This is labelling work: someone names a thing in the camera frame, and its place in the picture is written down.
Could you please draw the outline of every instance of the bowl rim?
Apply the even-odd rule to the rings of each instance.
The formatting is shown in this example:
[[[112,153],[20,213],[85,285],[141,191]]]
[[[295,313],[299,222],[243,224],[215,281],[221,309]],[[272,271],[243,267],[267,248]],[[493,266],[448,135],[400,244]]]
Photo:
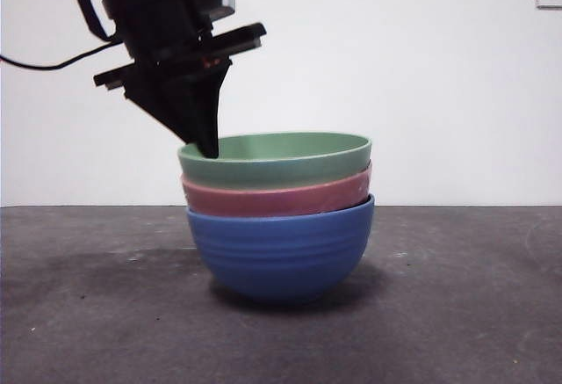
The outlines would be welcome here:
[[[188,191],[192,190],[195,192],[204,192],[213,196],[239,196],[239,195],[251,195],[251,196],[264,196],[264,195],[283,195],[291,194],[295,192],[310,192],[316,190],[323,190],[326,188],[335,187],[338,185],[348,184],[356,179],[363,177],[370,177],[372,173],[372,161],[369,161],[367,167],[358,173],[346,176],[345,178],[330,180],[327,182],[320,182],[318,184],[304,185],[304,186],[292,186],[290,188],[264,188],[264,189],[231,189],[231,188],[220,188],[216,186],[201,185],[190,180],[185,173],[182,173],[180,180],[182,185],[185,186]]]
[[[372,140],[368,136],[359,135],[359,134],[348,134],[344,132],[331,132],[331,131],[286,131],[286,132],[268,132],[268,133],[255,133],[255,134],[235,134],[235,135],[228,135],[228,136],[221,136],[220,140],[223,139],[230,139],[230,138],[239,138],[244,136],[268,136],[268,135],[292,135],[292,134],[332,134],[332,135],[341,135],[341,136],[353,136],[356,138],[361,138],[365,140],[365,143],[354,147],[352,149],[345,149],[342,151],[335,151],[331,153],[325,154],[316,154],[311,156],[296,156],[296,157],[283,157],[283,158],[206,158],[203,155],[189,155],[184,153],[184,149],[188,146],[193,146],[195,143],[185,144],[179,148],[177,151],[177,156],[180,160],[190,160],[193,162],[198,163],[209,163],[209,164],[258,164],[258,163],[285,163],[291,162],[296,160],[314,160],[318,158],[324,158],[327,156],[339,156],[348,153],[354,153],[357,151],[361,151],[362,149],[369,148],[372,145]]]
[[[334,217],[346,213],[353,213],[354,211],[364,210],[368,206],[374,206],[375,196],[369,193],[367,200],[362,204],[351,206],[349,208],[344,208],[342,210],[328,211],[327,213],[317,213],[317,214],[302,214],[302,215],[282,215],[273,217],[231,217],[222,215],[210,215],[196,213],[192,211],[189,207],[185,208],[188,217],[205,220],[205,221],[219,221],[221,223],[274,223],[279,221],[308,221],[312,219],[324,219],[329,217]]]

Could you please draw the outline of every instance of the white wall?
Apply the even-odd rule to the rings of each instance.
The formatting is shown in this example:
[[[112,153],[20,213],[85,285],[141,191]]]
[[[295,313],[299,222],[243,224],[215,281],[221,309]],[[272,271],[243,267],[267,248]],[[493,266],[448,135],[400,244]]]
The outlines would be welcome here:
[[[100,44],[75,0],[2,10],[14,58],[58,62]],[[256,21],[268,35],[234,59],[221,135],[369,135],[379,204],[562,204],[562,12],[533,0],[238,0],[216,29]],[[126,62],[112,49],[55,73],[2,66],[4,206],[184,203],[180,141],[93,85]]]

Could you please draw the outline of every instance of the bowl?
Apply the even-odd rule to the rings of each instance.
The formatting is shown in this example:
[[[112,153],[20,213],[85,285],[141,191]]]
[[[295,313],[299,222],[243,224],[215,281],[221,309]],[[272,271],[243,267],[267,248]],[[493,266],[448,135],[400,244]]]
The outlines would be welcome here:
[[[233,190],[197,185],[182,176],[185,198],[196,213],[229,217],[272,217],[326,213],[367,199],[371,164],[344,179],[297,188]]]
[[[365,170],[371,140],[323,132],[254,134],[219,139],[219,158],[204,158],[195,144],[178,151],[194,184],[227,189],[277,189],[346,178]]]
[[[288,217],[219,217],[187,209],[193,239],[213,276],[255,301],[319,298],[357,266],[374,198],[359,206]]]

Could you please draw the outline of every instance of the pink bowl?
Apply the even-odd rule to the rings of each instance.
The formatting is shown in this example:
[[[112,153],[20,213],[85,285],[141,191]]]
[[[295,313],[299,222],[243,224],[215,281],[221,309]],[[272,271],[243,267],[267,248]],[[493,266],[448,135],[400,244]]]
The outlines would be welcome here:
[[[355,206],[369,195],[367,169],[333,182],[298,188],[234,190],[192,183],[182,175],[185,198],[196,213],[228,217],[272,217],[326,213]]]

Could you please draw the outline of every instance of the blue bowl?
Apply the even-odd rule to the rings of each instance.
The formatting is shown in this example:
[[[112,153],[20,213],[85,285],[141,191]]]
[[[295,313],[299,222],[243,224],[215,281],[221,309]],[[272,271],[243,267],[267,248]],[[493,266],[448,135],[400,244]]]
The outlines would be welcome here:
[[[219,217],[187,209],[193,239],[214,277],[257,301],[301,303],[320,297],[357,266],[374,198],[329,213]]]

